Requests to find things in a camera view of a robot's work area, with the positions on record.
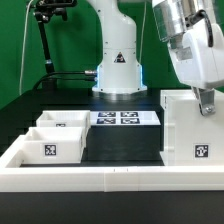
black cable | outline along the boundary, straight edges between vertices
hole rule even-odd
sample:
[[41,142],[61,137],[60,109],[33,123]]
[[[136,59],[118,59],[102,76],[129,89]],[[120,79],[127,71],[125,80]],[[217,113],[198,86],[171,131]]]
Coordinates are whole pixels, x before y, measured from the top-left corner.
[[33,86],[33,90],[37,90],[37,88],[39,87],[39,85],[43,82],[46,81],[48,79],[55,79],[55,80],[65,80],[65,81],[89,81],[89,82],[95,82],[95,77],[90,77],[90,78],[73,78],[73,79],[69,79],[69,78],[61,78],[61,77],[44,77],[41,78],[34,86]]
[[78,72],[78,71],[70,71],[70,72],[51,72],[46,75],[44,75],[42,78],[51,77],[54,75],[85,75],[84,71]]
[[208,46],[213,47],[214,46],[214,38],[213,38],[213,31],[212,31],[212,25],[210,22],[210,19],[208,17],[208,14],[205,10],[199,10],[195,15],[193,15],[190,18],[190,22],[194,25],[200,20],[205,19],[205,23],[208,30]]

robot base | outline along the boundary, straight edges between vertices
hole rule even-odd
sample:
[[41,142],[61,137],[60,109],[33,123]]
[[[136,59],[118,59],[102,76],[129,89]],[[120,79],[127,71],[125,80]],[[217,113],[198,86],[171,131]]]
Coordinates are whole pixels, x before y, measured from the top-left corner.
[[130,92],[130,93],[109,93],[109,92],[95,91],[93,88],[94,97],[111,101],[135,100],[139,97],[143,97],[146,95],[147,95],[147,87],[142,88],[137,92]]
[[224,94],[215,91],[216,113],[202,116],[191,90],[161,91],[166,166],[224,165]]

black table surface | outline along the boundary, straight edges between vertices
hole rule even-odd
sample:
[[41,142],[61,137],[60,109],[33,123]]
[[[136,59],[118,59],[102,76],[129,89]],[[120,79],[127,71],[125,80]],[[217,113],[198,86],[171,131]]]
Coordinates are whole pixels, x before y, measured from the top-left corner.
[[[57,90],[54,93],[28,91],[0,110],[0,152],[3,153],[18,135],[25,134],[29,127],[35,126],[35,120],[43,110],[154,110],[163,122],[159,92],[159,90],[149,90],[146,97],[115,103],[93,98],[87,89]],[[89,148],[87,145],[88,150],[82,160],[83,166],[162,165],[156,153],[161,150],[159,147],[162,147],[162,125],[160,129],[153,129],[157,130],[155,132],[158,139],[153,137],[157,143],[149,148],[154,147],[155,153],[148,155],[149,157],[146,155],[145,160],[143,159],[145,155],[136,155],[136,152],[120,156],[115,150],[116,153],[109,157],[106,154],[100,156],[103,153],[100,150],[97,154],[92,153],[91,146],[94,147],[96,142],[91,142],[91,139],[97,131],[99,136],[102,135],[103,129],[95,130],[93,129],[90,137],[87,137]],[[113,135],[119,131],[119,128],[106,131]],[[145,132],[145,136],[142,137],[145,139],[150,128],[142,127],[129,131]],[[224,192],[222,191],[0,193],[0,223],[2,224],[221,224],[223,222]]]

white plastic frame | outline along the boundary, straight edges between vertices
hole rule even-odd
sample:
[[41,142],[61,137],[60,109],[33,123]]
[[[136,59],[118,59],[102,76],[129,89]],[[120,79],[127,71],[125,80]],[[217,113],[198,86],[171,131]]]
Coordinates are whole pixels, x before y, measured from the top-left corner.
[[0,158],[0,192],[224,190],[224,166],[19,168],[23,140]]

white platform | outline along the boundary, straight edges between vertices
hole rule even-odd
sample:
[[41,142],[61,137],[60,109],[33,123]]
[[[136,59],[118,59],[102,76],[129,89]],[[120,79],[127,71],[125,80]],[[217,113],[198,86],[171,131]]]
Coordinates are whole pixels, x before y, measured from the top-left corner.
[[[216,99],[217,102],[222,102],[223,94],[217,93]],[[181,113],[177,113],[180,109],[177,107],[179,103],[182,105]],[[214,157],[216,148],[219,153],[222,153],[221,149],[218,146],[213,147],[213,143],[209,140],[209,134],[206,135],[206,138],[193,139],[193,143],[206,143],[212,146],[212,151],[208,154],[209,158],[195,159],[193,158],[194,146],[190,141],[194,133],[201,130],[200,127],[194,127],[197,121],[199,122],[197,125],[206,127],[206,131],[220,140],[219,146],[224,145],[222,137],[224,125],[222,119],[219,119],[219,114],[224,114],[222,103],[216,103],[217,114],[210,118],[200,115],[198,103],[192,98],[189,91],[162,91],[161,105],[165,109],[166,140],[165,151],[162,154],[166,165],[171,166],[19,168],[24,162],[29,163],[26,150],[22,149],[26,137],[20,136],[0,158],[0,192],[224,190],[222,155],[219,159]],[[179,129],[176,128],[178,127],[176,122],[179,121],[185,125],[183,132],[177,132]],[[181,157],[182,153],[186,156],[185,159]]]

